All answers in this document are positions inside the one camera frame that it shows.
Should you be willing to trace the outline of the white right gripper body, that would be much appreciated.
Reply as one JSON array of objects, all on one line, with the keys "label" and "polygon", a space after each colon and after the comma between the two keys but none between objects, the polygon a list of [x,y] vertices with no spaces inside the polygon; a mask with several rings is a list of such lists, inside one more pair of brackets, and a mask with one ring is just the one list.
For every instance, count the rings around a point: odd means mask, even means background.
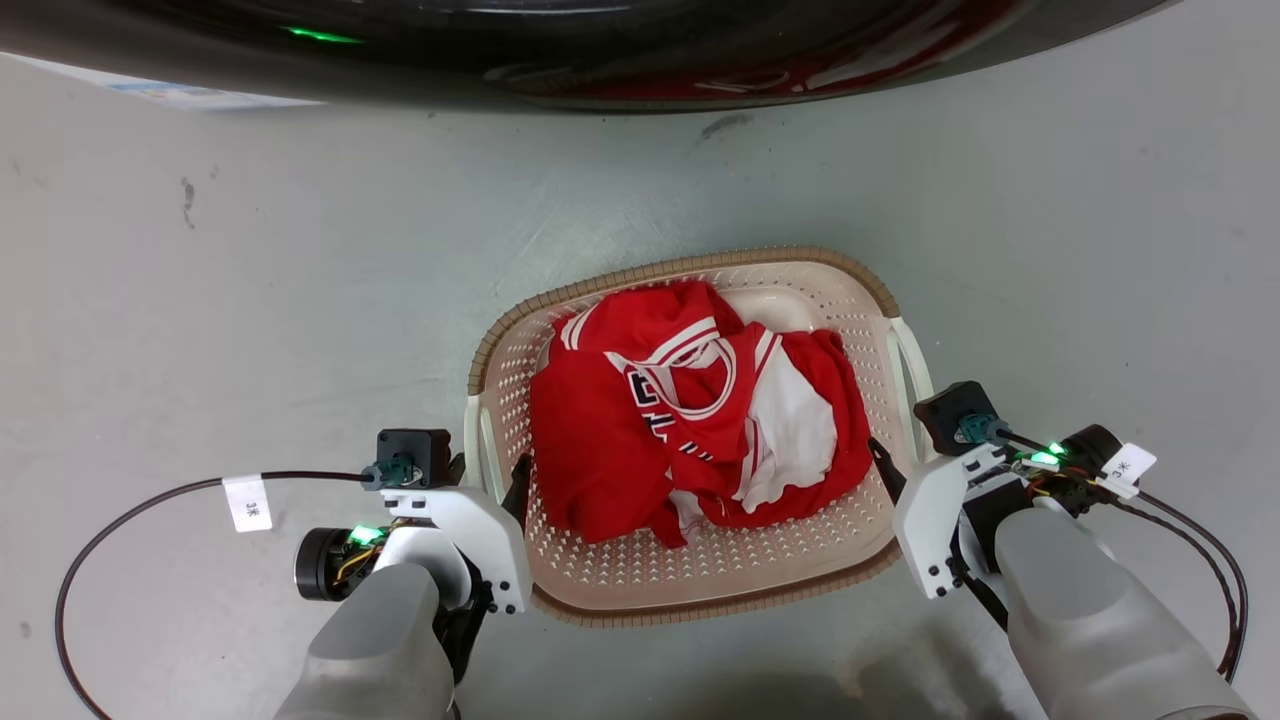
[{"label": "white right gripper body", "polygon": [[995,551],[983,547],[964,510],[966,501],[1006,483],[1005,452],[993,445],[980,445],[957,457],[936,455],[906,474],[895,501],[892,528],[910,577],[928,600],[951,592],[963,570],[1006,598]]}]

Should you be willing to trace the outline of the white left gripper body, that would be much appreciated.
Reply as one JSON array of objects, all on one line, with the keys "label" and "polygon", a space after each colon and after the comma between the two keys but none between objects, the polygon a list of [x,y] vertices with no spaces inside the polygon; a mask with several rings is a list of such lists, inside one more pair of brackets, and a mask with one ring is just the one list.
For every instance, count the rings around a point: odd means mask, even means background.
[{"label": "white left gripper body", "polygon": [[532,574],[524,530],[484,491],[452,486],[383,489],[380,495],[398,521],[381,546],[380,569],[425,569],[445,610],[470,603],[484,583],[499,612],[529,609]]}]

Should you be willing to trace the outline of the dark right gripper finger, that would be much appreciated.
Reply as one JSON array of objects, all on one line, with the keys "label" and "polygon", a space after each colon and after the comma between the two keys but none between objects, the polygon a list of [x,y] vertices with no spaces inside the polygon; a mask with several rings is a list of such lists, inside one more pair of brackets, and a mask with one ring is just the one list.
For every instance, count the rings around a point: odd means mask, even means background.
[{"label": "dark right gripper finger", "polygon": [[908,479],[896,465],[892,454],[874,437],[867,441],[873,462],[892,502],[899,502]]}]

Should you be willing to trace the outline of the beige plastic laundry basket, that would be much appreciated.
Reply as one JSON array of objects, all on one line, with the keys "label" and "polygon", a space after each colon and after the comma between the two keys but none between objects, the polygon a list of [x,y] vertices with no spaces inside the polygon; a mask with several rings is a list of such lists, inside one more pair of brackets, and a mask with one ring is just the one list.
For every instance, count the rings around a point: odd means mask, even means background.
[{"label": "beige plastic laundry basket", "polygon": [[[714,252],[634,266],[525,299],[481,340],[468,374],[463,421],[466,480],[504,498],[532,455],[529,384],[547,360],[553,325],[607,293],[700,279],[748,322],[777,331],[840,334],[858,377],[870,433],[896,468],[932,454],[911,405],[934,391],[920,346],[884,282],[867,265],[822,247]],[[590,544],[549,527],[536,484],[527,492],[525,546],[532,602],[580,626],[649,626],[768,609],[856,585],[901,559],[890,493],[870,470],[850,495],[801,521],[762,530],[709,528],[681,548],[641,530]]]}]

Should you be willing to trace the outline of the red white jersey clothing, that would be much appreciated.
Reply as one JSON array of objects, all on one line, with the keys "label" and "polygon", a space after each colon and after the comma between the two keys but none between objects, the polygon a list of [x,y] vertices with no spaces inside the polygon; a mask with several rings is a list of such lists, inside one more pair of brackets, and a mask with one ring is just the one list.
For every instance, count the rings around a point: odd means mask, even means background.
[{"label": "red white jersey clothing", "polygon": [[559,319],[530,383],[547,521],[589,543],[810,518],[872,466],[838,334],[745,322],[704,281],[607,295]]}]

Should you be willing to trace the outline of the dark grey washing machine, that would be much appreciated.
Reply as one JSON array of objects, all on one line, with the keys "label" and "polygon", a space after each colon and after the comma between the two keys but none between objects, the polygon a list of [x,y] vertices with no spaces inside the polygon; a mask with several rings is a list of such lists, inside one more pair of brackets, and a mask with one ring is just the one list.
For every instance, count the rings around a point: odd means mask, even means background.
[{"label": "dark grey washing machine", "polygon": [[1181,0],[0,0],[0,53],[314,101],[650,115],[966,74]]}]

